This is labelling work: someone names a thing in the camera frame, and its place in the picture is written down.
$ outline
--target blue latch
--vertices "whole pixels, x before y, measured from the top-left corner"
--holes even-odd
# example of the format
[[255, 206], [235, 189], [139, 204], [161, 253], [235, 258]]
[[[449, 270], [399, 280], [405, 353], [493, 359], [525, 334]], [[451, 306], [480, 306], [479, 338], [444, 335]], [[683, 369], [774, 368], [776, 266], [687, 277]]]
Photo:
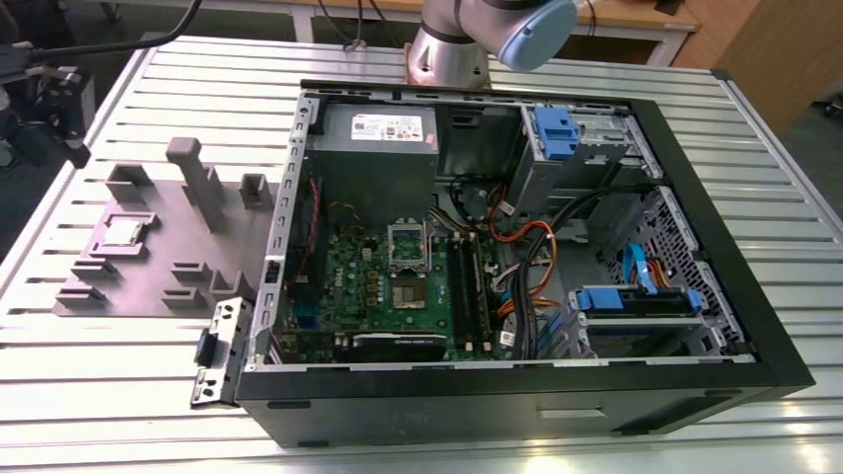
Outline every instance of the blue latch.
[[577, 291], [579, 311], [623, 309], [620, 292], [615, 288], [587, 288]]
[[568, 161], [580, 145], [580, 126], [571, 119], [568, 109], [536, 107], [533, 113], [544, 157], [552, 161]]
[[690, 303], [690, 307], [694, 310], [694, 314], [702, 311], [702, 296], [699, 295], [699, 291], [695, 289], [690, 289], [687, 291], [687, 302]]

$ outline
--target metal bracket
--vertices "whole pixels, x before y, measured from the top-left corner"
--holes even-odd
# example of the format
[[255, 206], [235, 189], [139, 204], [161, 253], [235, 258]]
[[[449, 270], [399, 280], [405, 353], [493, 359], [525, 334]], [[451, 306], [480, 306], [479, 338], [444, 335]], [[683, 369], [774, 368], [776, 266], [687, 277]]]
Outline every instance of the metal bracket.
[[239, 407], [237, 381], [245, 359], [253, 306], [244, 298], [220, 301], [211, 325], [201, 332], [193, 361], [199, 365], [192, 409]]

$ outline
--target sticker label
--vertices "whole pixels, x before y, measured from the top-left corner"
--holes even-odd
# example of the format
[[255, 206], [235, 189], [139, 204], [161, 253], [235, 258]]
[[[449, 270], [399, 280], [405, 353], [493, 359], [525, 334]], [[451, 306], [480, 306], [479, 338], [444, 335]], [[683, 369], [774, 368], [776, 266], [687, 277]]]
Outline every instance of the sticker label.
[[497, 208], [505, 215], [512, 215], [512, 212], [515, 212], [515, 207], [505, 200], [500, 202], [500, 206]]
[[373, 116], [352, 119], [352, 140], [424, 141], [420, 116]]
[[515, 334], [507, 331], [500, 331], [500, 345], [511, 348], [515, 346]]

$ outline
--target green motherboard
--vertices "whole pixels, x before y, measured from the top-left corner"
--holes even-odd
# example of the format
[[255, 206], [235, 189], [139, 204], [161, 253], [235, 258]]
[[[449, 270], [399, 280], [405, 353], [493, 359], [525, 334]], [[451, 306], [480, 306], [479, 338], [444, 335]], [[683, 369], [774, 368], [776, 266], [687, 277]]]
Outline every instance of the green motherboard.
[[[389, 271], [388, 240], [383, 234], [344, 233], [331, 237], [324, 285], [319, 305], [292, 301], [285, 320], [296, 324], [295, 331], [276, 330], [276, 340], [285, 359], [296, 362], [332, 361], [331, 347], [343, 334], [393, 333], [436, 334], [447, 338], [445, 360], [491, 360], [504, 357], [489, 341], [493, 311], [481, 303], [479, 318], [484, 319], [484, 344], [465, 344], [455, 337], [452, 314], [453, 281], [449, 279], [449, 237], [429, 241], [396, 237], [392, 257], [420, 259], [427, 245], [429, 272]], [[479, 243], [477, 261], [492, 261], [491, 247]]]

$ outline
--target ram slot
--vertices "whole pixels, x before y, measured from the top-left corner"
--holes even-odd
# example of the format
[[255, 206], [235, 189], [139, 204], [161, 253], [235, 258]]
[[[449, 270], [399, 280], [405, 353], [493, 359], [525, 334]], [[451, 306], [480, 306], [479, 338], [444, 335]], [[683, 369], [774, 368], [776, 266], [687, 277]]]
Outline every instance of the ram slot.
[[476, 284], [476, 319], [475, 324], [480, 331], [480, 343], [488, 341], [488, 333], [491, 332], [488, 324], [488, 306], [485, 300], [485, 279], [483, 273], [483, 252], [479, 245], [479, 239], [472, 240], [472, 258], [473, 258], [473, 275]]
[[461, 347], [471, 339], [472, 320], [469, 316], [469, 301], [472, 299], [463, 277], [463, 256], [460, 242], [448, 244], [448, 290], [451, 293], [451, 327], [453, 328], [455, 343]]
[[463, 263], [463, 293], [467, 298], [467, 311], [469, 313], [472, 327], [473, 348], [479, 350], [483, 344], [481, 314], [479, 312], [479, 293], [475, 272], [475, 249], [472, 241], [464, 240], [460, 244], [460, 262]]

